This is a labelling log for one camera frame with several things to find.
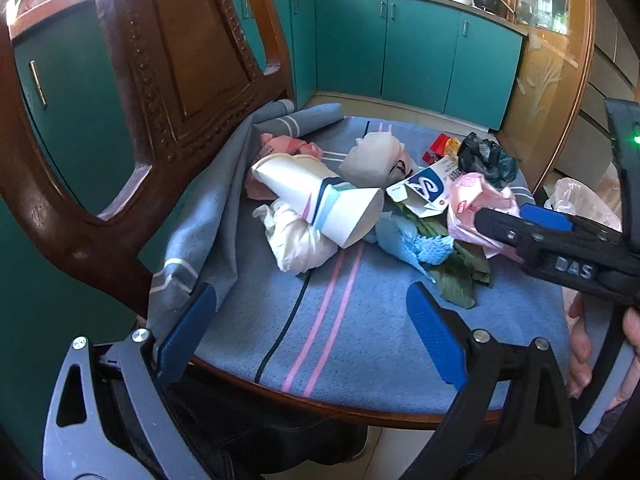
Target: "paper cup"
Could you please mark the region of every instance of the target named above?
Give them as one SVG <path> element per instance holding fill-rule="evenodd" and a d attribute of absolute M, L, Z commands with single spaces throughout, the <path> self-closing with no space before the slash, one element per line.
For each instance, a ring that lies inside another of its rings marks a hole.
<path fill-rule="evenodd" d="M 251 171 L 342 248 L 372 229 L 385 204 L 382 189 L 356 188 L 310 155 L 273 153 L 256 162 Z"/>

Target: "wooden chair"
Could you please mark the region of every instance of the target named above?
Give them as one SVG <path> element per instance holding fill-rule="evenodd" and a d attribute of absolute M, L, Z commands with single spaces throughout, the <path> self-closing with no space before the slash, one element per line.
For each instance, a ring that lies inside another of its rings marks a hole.
<path fill-rule="evenodd" d="M 151 282 L 137 258 L 140 249 L 236 126 L 267 102 L 293 96 L 273 0 L 248 1 L 264 45 L 264 73 L 231 0 L 96 0 L 137 161 L 125 187 L 97 217 L 66 193 L 44 159 L 24 110 L 7 28 L 0 31 L 2 198 L 50 262 L 140 316 L 146 317 Z M 245 388 L 329 416 L 422 429 L 442 420 L 300 399 L 194 362 Z"/>

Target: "human hand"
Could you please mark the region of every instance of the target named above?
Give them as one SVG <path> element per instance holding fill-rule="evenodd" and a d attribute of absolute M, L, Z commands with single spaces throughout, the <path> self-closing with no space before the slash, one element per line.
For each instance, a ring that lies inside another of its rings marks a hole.
<path fill-rule="evenodd" d="M 584 304 L 580 294 L 576 296 L 569 309 L 569 317 L 578 317 L 578 321 L 574 324 L 571 332 L 572 355 L 570 359 L 569 380 L 566 384 L 569 395 L 575 397 L 591 382 L 592 373 L 591 366 L 587 361 L 593 352 L 593 344 L 585 330 Z M 631 307 L 625 312 L 622 329 L 626 338 L 636 349 L 636 357 L 629 368 L 629 372 L 620 390 L 611 401 L 607 411 L 612 410 L 617 405 L 628 400 L 636 389 L 638 379 L 640 379 L 640 312 L 638 309 Z"/>

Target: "metal screw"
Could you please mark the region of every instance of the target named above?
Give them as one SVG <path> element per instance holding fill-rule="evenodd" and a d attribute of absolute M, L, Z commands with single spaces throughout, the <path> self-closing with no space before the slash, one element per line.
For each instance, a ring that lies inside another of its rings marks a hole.
<path fill-rule="evenodd" d="M 146 328 L 139 328 L 133 331 L 133 334 L 131 334 L 131 338 L 136 343 L 142 343 L 143 341 L 149 339 L 149 334 L 150 332 Z"/>
<path fill-rule="evenodd" d="M 76 337 L 74 341 L 71 343 L 71 346 L 74 350 L 82 350 L 86 346 L 86 338 L 81 335 L 80 337 Z"/>
<path fill-rule="evenodd" d="M 477 343 L 488 343 L 489 339 L 491 339 L 491 335 L 486 330 L 474 330 L 473 333 L 474 339 Z"/>
<path fill-rule="evenodd" d="M 538 350 L 542 350 L 542 351 L 549 350 L 549 341 L 547 341 L 543 337 L 537 337 L 534 343 Z"/>

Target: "black plastic bag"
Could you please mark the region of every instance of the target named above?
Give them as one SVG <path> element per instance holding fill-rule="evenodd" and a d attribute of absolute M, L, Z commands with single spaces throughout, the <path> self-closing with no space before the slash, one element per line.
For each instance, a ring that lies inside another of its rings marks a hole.
<path fill-rule="evenodd" d="M 507 155 L 496 142 L 480 139 L 473 132 L 458 150 L 458 167 L 465 173 L 482 173 L 495 189 L 506 187 L 518 174 L 516 158 Z"/>

